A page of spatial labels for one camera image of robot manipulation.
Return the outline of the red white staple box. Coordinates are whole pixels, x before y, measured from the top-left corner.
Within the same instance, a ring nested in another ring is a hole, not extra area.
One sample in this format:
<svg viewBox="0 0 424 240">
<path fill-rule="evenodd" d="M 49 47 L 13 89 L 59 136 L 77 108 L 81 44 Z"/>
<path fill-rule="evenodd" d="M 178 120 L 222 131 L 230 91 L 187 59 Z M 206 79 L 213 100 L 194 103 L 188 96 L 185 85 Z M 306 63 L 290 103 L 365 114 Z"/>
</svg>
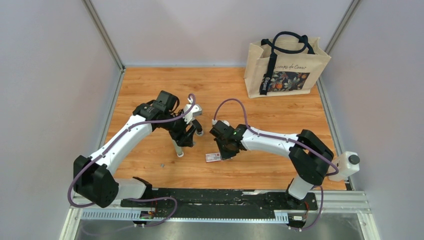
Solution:
<svg viewBox="0 0 424 240">
<path fill-rule="evenodd" d="M 220 162 L 222 160 L 221 154 L 219 152 L 216 153 L 207 153 L 205 155 L 206 163 Z"/>
</svg>

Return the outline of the white and black stapler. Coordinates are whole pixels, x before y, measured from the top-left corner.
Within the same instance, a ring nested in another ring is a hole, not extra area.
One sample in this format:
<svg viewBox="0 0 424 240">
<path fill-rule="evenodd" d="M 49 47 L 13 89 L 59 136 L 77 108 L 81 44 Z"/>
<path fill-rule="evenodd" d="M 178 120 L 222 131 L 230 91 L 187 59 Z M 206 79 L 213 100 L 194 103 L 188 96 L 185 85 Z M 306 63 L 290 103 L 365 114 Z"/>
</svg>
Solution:
<svg viewBox="0 0 424 240">
<path fill-rule="evenodd" d="M 204 131 L 203 131 L 203 127 L 202 127 L 202 125 L 200 124 L 200 122 L 198 121 L 198 120 L 196 120 L 196 119 L 194 119 L 193 121 L 192 121 L 192 125 L 194 126 L 194 128 L 195 128 L 195 134 L 197 135 L 197 136 L 202 136 L 203 134 L 204 134 Z"/>
</svg>

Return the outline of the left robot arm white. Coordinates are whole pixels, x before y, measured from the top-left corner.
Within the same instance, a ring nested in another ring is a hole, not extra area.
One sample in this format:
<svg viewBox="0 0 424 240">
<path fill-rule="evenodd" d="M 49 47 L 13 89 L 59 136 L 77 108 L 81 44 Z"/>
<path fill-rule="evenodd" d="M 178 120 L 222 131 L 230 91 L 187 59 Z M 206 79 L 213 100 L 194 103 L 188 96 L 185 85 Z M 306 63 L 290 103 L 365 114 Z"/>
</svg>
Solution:
<svg viewBox="0 0 424 240">
<path fill-rule="evenodd" d="M 138 143 L 155 129 L 169 132 L 178 157 L 184 156 L 183 148 L 194 146 L 194 134 L 203 133 L 196 120 L 202 109 L 193 93 L 187 100 L 188 104 L 176 112 L 179 98 L 162 90 L 156 99 L 138 105 L 125 125 L 105 145 L 88 157 L 79 155 L 73 162 L 73 180 L 67 191 L 70 205 L 106 208 L 115 200 L 133 199 L 140 207 L 148 207 L 153 194 L 147 190 L 145 180 L 137 177 L 118 180 L 114 174 Z"/>
</svg>

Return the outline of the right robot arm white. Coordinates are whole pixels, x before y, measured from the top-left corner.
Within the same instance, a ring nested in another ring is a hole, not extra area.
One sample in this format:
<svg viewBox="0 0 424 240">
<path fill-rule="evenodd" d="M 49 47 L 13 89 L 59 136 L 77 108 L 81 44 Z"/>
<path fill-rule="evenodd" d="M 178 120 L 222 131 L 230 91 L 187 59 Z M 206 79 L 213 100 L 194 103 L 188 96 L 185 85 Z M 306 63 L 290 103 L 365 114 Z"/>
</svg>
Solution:
<svg viewBox="0 0 424 240">
<path fill-rule="evenodd" d="M 214 137 L 222 159 L 235 157 L 241 151 L 261 151 L 282 156 L 291 161 L 296 177 L 290 182 L 285 195 L 286 205 L 299 209 L 307 193 L 320 186 L 333 164 L 334 153 L 310 130 L 298 134 L 263 131 L 245 124 L 237 127 L 218 120 L 209 131 Z"/>
</svg>

